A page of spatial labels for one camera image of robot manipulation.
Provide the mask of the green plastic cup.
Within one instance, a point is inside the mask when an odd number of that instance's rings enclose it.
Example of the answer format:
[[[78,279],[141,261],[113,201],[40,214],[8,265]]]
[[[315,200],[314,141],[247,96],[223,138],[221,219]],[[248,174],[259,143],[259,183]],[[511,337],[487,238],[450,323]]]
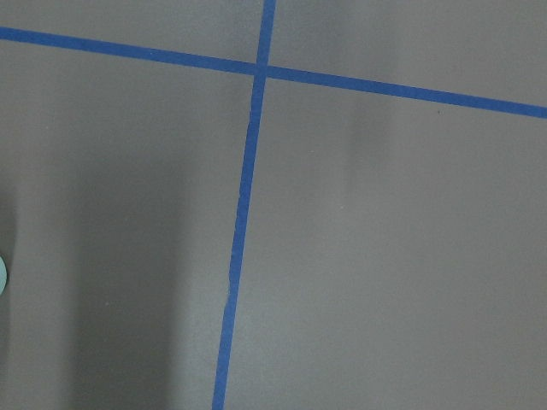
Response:
[[[7,282],[8,282],[8,270],[3,257],[0,257],[0,294],[4,292]]]

